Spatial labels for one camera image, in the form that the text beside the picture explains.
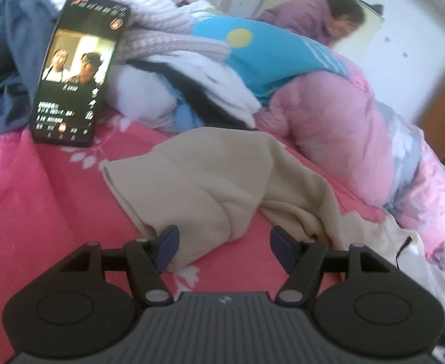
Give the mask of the beige zip hoodie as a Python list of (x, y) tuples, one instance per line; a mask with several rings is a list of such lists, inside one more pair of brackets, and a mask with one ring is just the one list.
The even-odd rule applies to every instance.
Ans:
[(136, 157), (106, 163), (107, 186), (147, 238), (169, 225), (180, 246), (176, 272), (241, 238), (256, 213), (299, 241), (346, 250), (363, 243), (431, 292), (445, 309), (445, 276), (425, 241), (383, 211), (347, 211), (330, 183), (263, 132), (192, 130)]

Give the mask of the pile of mixed clothes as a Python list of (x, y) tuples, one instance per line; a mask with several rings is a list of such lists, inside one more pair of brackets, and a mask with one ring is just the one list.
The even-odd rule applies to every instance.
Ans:
[[(65, 0), (51, 0), (61, 7)], [(230, 47), (219, 40), (197, 37), (190, 34), (196, 19), (179, 8), (180, 0), (114, 0), (131, 9), (128, 27), (121, 37), (115, 57), (122, 62), (130, 58), (148, 56), (201, 58), (212, 67), (221, 68), (230, 74), (230, 83), (239, 85), (242, 90), (236, 94), (243, 101), (236, 103), (238, 119), (248, 127), (255, 126), (253, 115), (259, 110), (259, 102), (243, 84), (233, 69), (224, 64), (230, 55)]]

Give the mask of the woman in purple jacket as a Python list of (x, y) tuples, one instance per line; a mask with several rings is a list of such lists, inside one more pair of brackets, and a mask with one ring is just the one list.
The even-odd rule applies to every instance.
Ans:
[(366, 17), (357, 0), (290, 0), (265, 9), (255, 20), (332, 48), (358, 30)]

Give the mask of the blue pillow with stripes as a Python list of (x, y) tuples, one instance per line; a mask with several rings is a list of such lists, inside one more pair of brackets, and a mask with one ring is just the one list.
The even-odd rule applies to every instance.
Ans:
[(349, 78), (344, 62), (327, 46), (265, 22), (211, 16), (197, 22), (192, 34), (227, 43), (231, 53), (225, 63), (263, 105), (296, 76), (327, 71)]

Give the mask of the black smartphone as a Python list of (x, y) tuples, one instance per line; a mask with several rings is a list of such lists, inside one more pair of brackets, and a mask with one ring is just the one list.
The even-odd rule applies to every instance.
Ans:
[(112, 0), (65, 1), (34, 96), (35, 142), (91, 146), (100, 90), (130, 14)]

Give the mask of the pink grey floral duvet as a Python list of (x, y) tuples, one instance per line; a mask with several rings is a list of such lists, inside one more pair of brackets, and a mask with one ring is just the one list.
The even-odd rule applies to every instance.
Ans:
[(259, 129), (286, 138), (364, 204), (416, 231), (445, 275), (445, 166), (423, 131), (378, 101), (363, 71), (315, 71), (278, 89), (256, 115)]

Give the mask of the dark blue jacket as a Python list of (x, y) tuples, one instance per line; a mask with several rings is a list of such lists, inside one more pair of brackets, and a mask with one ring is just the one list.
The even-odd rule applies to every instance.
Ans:
[(50, 0), (0, 0), (0, 135), (28, 123), (57, 18)]

